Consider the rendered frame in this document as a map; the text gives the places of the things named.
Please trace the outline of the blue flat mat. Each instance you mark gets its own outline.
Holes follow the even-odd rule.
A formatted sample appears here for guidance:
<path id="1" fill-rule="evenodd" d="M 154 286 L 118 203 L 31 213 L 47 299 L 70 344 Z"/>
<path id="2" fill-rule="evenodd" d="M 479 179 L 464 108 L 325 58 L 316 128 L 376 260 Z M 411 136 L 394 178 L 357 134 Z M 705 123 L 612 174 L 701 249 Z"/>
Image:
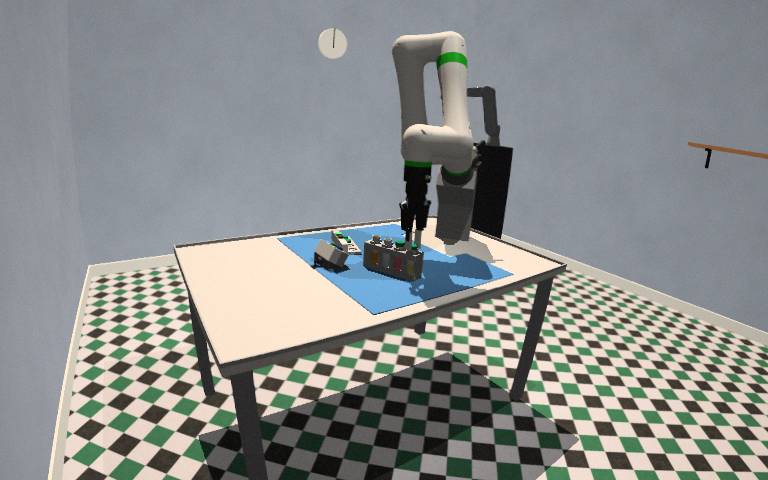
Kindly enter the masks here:
<path id="1" fill-rule="evenodd" d="M 469 254 L 445 255 L 421 244 L 424 252 L 422 276 L 415 281 L 406 280 L 363 266 L 364 242 L 373 235 L 392 242 L 405 242 L 406 231 L 400 225 L 388 224 L 363 228 L 338 230 L 349 236 L 361 254 L 348 256 L 349 267 L 326 270 L 320 264 L 314 268 L 354 301 L 376 315 L 427 300 L 442 297 L 485 283 L 499 280 L 513 273 L 487 263 Z M 320 239 L 331 244 L 331 231 L 277 238 L 309 265 L 314 265 L 314 251 Z"/>

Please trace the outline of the small sloping desk with blue and green keys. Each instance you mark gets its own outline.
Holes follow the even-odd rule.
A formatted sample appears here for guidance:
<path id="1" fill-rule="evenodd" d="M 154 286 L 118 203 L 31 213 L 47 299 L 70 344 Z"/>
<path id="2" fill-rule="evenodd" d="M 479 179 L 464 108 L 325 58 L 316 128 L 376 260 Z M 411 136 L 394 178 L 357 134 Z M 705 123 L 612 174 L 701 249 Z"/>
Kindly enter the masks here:
<path id="1" fill-rule="evenodd" d="M 343 251 L 343 248 L 337 246 L 334 243 L 329 244 L 320 239 L 314 251 L 314 265 L 310 265 L 310 266 L 312 268 L 319 268 L 320 266 L 316 264 L 317 262 L 318 264 L 320 263 L 320 265 L 328 271 L 340 269 L 340 268 L 346 268 L 346 267 L 349 267 L 346 264 L 344 264 L 348 256 L 349 254 L 345 253 Z"/>

